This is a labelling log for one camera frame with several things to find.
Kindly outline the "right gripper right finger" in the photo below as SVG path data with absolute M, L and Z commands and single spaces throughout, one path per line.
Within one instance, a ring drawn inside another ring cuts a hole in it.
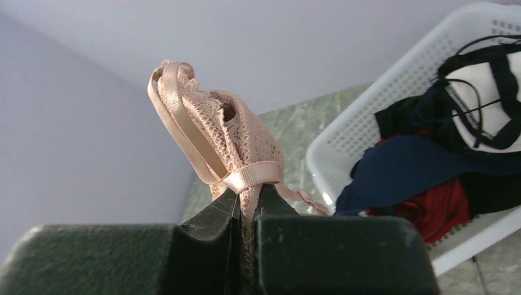
M 259 294 L 439 294 L 426 247 L 394 217 L 298 214 L 272 185 L 256 215 Z

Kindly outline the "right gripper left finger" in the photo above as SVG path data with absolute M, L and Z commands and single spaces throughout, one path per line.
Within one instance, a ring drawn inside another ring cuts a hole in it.
M 34 227 L 1 268 L 1 293 L 228 294 L 237 214 L 227 191 L 182 224 Z

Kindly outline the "beige lace bra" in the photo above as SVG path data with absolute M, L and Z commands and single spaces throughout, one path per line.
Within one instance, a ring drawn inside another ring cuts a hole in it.
M 226 189 L 240 202 L 240 281 L 243 294 L 254 290 L 254 217 L 261 188 L 274 185 L 286 200 L 304 202 L 315 213 L 329 210 L 305 190 L 284 183 L 284 154 L 265 124 L 234 93 L 202 90 L 193 67 L 165 60 L 147 92 L 162 123 L 185 153 L 214 199 Z

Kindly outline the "navy blue bra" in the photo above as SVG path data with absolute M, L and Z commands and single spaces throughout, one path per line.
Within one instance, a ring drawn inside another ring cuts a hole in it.
M 356 215 L 370 207 L 390 207 L 465 173 L 518 172 L 520 162 L 457 154 L 424 136 L 396 136 L 365 151 L 351 171 L 352 182 L 336 200 L 335 212 Z

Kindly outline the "red bra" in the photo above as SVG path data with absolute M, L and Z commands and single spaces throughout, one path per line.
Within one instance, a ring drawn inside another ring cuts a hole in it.
M 393 216 L 411 222 L 426 243 L 440 240 L 451 228 L 470 221 L 467 195 L 458 177 L 387 207 L 370 207 L 369 216 Z

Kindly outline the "white black bra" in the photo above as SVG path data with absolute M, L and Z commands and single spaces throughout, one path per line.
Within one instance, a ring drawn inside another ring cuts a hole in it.
M 486 36 L 460 48 L 437 70 L 448 96 L 452 121 L 473 151 L 520 152 L 520 36 L 507 43 L 467 49 L 494 39 Z

